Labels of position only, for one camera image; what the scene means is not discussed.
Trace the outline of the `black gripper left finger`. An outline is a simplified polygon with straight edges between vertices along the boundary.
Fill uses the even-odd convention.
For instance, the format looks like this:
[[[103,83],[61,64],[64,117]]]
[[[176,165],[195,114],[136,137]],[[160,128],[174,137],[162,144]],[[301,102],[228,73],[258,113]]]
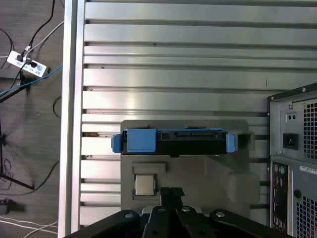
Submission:
[[[166,238],[170,216],[176,208],[177,188],[160,189],[160,205],[150,213],[138,214],[121,210],[85,228],[67,235],[68,238]]]

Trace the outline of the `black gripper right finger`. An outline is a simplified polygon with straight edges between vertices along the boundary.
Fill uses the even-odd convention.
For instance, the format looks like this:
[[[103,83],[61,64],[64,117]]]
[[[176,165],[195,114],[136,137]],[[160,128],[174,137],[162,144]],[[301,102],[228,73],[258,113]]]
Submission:
[[[288,234],[240,216],[218,209],[208,216],[198,213],[193,207],[184,205],[185,195],[180,187],[170,189],[173,209],[181,226],[190,238],[289,238]]]

